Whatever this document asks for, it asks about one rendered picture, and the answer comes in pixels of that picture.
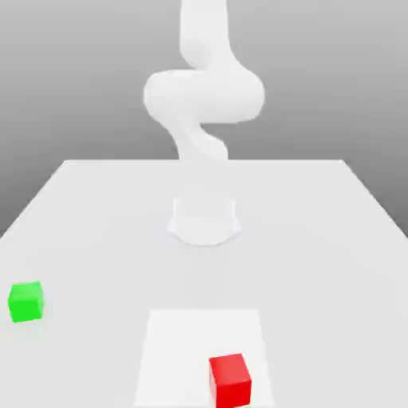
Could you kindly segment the small green cube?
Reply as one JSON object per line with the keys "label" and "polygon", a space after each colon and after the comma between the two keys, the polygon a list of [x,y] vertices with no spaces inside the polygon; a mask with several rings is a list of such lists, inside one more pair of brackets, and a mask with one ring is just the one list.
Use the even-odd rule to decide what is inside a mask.
{"label": "small green cube", "polygon": [[8,307],[14,323],[40,320],[45,298],[39,280],[13,284],[8,297]]}

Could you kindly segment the small red cube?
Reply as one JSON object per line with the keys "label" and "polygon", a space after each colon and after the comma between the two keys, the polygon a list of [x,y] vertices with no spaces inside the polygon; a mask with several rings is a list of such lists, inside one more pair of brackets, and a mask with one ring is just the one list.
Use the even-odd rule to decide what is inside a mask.
{"label": "small red cube", "polygon": [[251,400],[252,378],[241,353],[209,358],[214,408],[240,408]]}

